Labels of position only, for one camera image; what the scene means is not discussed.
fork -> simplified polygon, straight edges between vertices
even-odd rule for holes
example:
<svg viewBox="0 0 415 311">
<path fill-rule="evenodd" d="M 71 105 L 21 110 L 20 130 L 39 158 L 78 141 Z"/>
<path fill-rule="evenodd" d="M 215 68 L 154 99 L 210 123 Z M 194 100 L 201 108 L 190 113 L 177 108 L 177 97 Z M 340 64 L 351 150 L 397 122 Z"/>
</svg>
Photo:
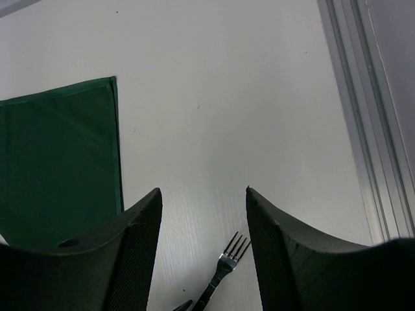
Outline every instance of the fork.
<svg viewBox="0 0 415 311">
<path fill-rule="evenodd" d="M 227 276 L 229 273 L 231 273 L 235 268 L 236 265 L 241 261 L 243 255 L 245 254 L 246 250 L 249 248 L 249 245 L 251 244 L 251 241 L 248 242 L 248 244 L 243 249 L 240 256 L 239 253 L 241 252 L 242 248 L 245 245 L 245 242 L 248 238 L 245 238 L 243 242 L 240 244 L 240 241 L 242 239 L 242 235 L 237 239 L 237 241 L 233 244 L 233 241 L 236 239 L 238 235 L 238 231 L 235 233 L 231 241 L 229 242 L 228 246 L 226 246 L 225 250 L 219 257 L 219 261 L 216 267 L 215 275 L 213 276 L 212 280 L 210 281 L 209 285 L 203 292 L 203 294 L 200 296 L 199 300 L 193 307 L 193 311 L 202 311 L 205 309 L 206 305 L 208 304 L 210 297 L 212 297 L 213 292 L 216 290 L 216 287 L 218 287 L 219 283 L 225 276 Z"/>
</svg>

fork tines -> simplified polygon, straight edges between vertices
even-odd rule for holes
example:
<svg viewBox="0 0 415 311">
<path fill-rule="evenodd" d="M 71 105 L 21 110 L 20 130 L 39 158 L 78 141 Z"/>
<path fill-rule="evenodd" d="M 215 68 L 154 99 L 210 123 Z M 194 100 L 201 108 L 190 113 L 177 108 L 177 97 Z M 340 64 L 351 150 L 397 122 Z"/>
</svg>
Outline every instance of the fork tines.
<svg viewBox="0 0 415 311">
<path fill-rule="evenodd" d="M 240 237 L 236 240 L 236 242 L 233 243 L 233 241 L 236 239 L 238 233 L 239 233 L 238 231 L 235 233 L 235 235 L 233 236 L 233 238 L 229 242 L 228 246 L 226 246 L 225 250 L 223 251 L 224 255 L 228 256 L 229 258 L 231 258 L 235 262 L 239 262 L 242 259 L 243 255 L 245 254 L 246 250 L 249 248 L 249 245 L 251 244 L 251 241 L 249 241 L 248 244 L 245 246 L 244 250 L 242 251 L 241 256 L 238 257 L 238 254 L 241 252 L 242 248 L 244 247 L 244 244 L 245 244 L 246 240 L 248 239 L 248 238 L 245 238 L 242 241 L 242 243 L 240 244 L 240 241 L 242 240 L 242 237 L 243 237 L 243 235 L 240 235 Z"/>
</svg>

green cloth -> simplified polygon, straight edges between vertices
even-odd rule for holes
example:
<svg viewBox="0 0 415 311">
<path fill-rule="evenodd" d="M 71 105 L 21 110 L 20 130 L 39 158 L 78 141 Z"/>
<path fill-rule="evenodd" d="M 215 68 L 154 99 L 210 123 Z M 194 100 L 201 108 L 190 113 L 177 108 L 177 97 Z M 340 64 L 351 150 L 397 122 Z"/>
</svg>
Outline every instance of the green cloth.
<svg viewBox="0 0 415 311">
<path fill-rule="evenodd" d="M 0 101 L 0 178 L 11 246 L 57 246 L 121 213 L 115 77 Z"/>
</svg>

white table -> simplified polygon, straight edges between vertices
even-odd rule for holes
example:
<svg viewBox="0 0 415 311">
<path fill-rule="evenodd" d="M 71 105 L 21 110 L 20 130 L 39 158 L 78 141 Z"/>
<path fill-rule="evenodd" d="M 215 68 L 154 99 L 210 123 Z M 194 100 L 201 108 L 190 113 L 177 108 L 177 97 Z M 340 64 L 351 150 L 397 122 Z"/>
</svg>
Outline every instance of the white table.
<svg viewBox="0 0 415 311">
<path fill-rule="evenodd" d="M 2 98 L 117 75 L 125 205 L 163 193 L 148 310 L 198 298 L 248 185 L 372 243 L 315 1 L 42 0 L 0 42 Z M 249 251 L 207 310 L 260 309 Z"/>
</svg>

white surface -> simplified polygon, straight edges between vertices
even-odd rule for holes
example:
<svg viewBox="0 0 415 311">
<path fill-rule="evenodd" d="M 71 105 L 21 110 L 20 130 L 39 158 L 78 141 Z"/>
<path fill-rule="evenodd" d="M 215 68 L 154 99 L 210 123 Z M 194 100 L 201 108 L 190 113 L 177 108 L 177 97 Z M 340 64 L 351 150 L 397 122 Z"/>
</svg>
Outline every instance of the white surface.
<svg viewBox="0 0 415 311">
<path fill-rule="evenodd" d="M 0 235 L 0 244 L 6 244 L 6 245 L 8 245 L 7 242 L 6 242 L 6 240 L 5 240 L 5 238 L 3 238 L 2 235 Z"/>
<path fill-rule="evenodd" d="M 0 42 L 2 98 L 117 75 L 125 205 L 163 193 L 148 310 L 198 298 L 248 185 L 372 243 L 314 1 L 43 0 Z M 207 310 L 260 310 L 255 280 L 249 251 Z"/>
<path fill-rule="evenodd" d="M 0 10 L 4 9 L 10 5 L 14 5 L 17 2 L 19 2 L 20 0 L 0 0 Z"/>
</svg>

